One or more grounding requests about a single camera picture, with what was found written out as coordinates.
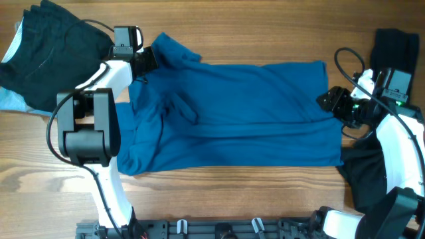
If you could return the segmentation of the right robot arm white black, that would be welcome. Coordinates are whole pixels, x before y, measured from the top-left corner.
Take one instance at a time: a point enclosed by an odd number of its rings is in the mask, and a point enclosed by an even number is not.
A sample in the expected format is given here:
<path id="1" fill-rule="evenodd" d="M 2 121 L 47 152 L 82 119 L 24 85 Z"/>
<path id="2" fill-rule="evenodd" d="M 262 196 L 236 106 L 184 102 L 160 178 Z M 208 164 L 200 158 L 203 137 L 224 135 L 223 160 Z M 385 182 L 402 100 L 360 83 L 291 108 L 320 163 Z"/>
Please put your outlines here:
<path id="1" fill-rule="evenodd" d="M 424 142 L 420 110 L 407 103 L 411 75 L 394 68 L 375 81 L 362 75 L 355 89 L 334 86 L 317 97 L 321 109 L 350 128 L 374 129 L 386 174 L 384 196 L 364 216 L 328 210 L 313 218 L 332 238 L 424 237 Z"/>

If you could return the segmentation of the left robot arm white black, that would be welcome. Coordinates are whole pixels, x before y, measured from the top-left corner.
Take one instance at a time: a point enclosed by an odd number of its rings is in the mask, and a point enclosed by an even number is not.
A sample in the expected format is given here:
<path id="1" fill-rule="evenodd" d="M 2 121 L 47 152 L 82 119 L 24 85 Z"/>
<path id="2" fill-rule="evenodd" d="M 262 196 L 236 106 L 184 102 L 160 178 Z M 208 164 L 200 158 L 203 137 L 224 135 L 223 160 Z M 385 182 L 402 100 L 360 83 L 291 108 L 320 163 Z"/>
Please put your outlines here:
<path id="1" fill-rule="evenodd" d="M 57 96 L 51 119 L 57 121 L 61 161 L 85 170 L 93 178 L 92 197 L 98 221 L 79 224 L 77 238 L 146 238 L 135 217 L 120 174 L 117 155 L 121 135 L 116 98 L 137 77 L 158 67 L 151 47 L 143 46 L 137 26 L 116 26 L 115 42 L 99 70 L 74 90 Z"/>

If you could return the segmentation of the blue polo shirt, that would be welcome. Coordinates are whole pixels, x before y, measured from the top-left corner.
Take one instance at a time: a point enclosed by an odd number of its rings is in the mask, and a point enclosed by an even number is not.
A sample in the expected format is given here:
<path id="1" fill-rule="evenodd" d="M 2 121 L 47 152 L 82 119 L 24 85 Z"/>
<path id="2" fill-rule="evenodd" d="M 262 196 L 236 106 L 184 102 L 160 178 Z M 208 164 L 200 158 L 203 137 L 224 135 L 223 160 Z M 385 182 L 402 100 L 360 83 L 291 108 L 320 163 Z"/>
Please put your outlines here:
<path id="1" fill-rule="evenodd" d="M 119 172 L 342 163 L 341 122 L 316 102 L 324 62 L 211 65 L 166 34 L 152 47 L 158 68 L 116 106 Z"/>

